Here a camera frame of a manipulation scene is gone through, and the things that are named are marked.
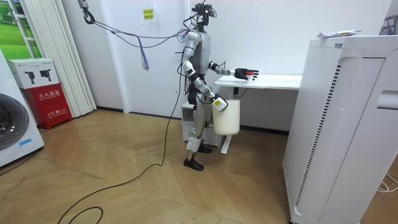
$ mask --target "green picture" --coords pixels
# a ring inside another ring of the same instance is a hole
[[[24,14],[19,1],[14,0],[17,13]],[[20,19],[28,37],[33,37],[26,19]],[[30,41],[36,57],[40,57],[36,42]],[[6,59],[31,58],[17,20],[13,17],[7,0],[0,0],[0,49]]]

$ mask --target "wooden floor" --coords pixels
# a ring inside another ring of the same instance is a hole
[[[85,195],[132,179],[148,165],[161,162],[166,124],[162,118],[98,110],[51,131],[40,130],[44,149],[0,177],[0,224],[57,223]],[[182,165],[186,144],[181,138],[181,122],[173,120],[163,167],[91,196],[62,223],[95,205],[104,209],[101,224],[288,222],[281,165],[287,136],[242,130],[227,155],[216,149],[197,156],[205,165],[203,172]],[[393,168],[391,174],[398,177],[398,164]],[[397,193],[378,194],[362,224],[397,223]],[[90,210],[73,224],[95,223],[99,214]]]

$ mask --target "purifier vent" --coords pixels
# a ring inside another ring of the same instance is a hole
[[[317,133],[315,135],[315,140],[314,140],[313,145],[312,145],[310,158],[308,159],[307,166],[305,167],[305,172],[304,172],[304,176],[303,176],[303,179],[302,179],[302,182],[301,182],[301,185],[300,185],[300,190],[298,191],[298,195],[297,195],[297,199],[296,199],[296,206],[299,205],[300,197],[301,197],[301,194],[303,193],[303,188],[304,188],[304,185],[305,185],[305,181],[307,180],[308,172],[310,171],[310,166],[311,166],[311,162],[312,162],[312,159],[313,159],[313,155],[315,153],[315,149],[317,148],[319,135],[321,134],[322,126],[323,126],[323,123],[325,122],[326,113],[328,112],[331,96],[333,95],[333,91],[334,91],[335,86],[336,86],[338,74],[340,73],[340,68],[341,68],[341,65],[337,65],[335,76],[333,77],[333,81],[332,81],[331,86],[330,86],[329,95],[328,95],[328,98],[326,99],[325,107],[323,109],[323,113],[322,113],[322,116],[321,116],[321,121],[319,122],[319,127],[318,127]]]

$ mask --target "robot leg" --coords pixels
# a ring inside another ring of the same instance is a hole
[[[201,103],[205,101],[205,97],[201,93],[197,93],[197,104],[195,110],[193,110],[193,122],[195,127],[189,132],[188,140],[188,158],[184,160],[184,165],[190,167],[197,171],[202,171],[204,166],[195,161],[195,153],[199,151],[199,147],[202,142],[203,130],[206,126],[206,116],[204,104]]]
[[[211,108],[210,98],[208,97],[203,102],[205,102],[205,104],[203,104],[203,108],[205,110],[206,125],[205,125],[205,129],[202,132],[202,142],[201,142],[201,145],[199,147],[199,151],[198,152],[211,153],[212,150],[210,148],[208,148],[208,147],[205,147],[203,145],[203,141],[206,138],[206,131],[207,131],[207,128],[209,127],[209,124],[210,124],[210,121],[211,121],[211,117],[213,116],[213,112],[212,112],[212,108]]]

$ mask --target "red box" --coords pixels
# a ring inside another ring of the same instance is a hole
[[[39,128],[50,130],[64,121],[72,121],[72,115],[61,84],[22,90],[36,118]]]

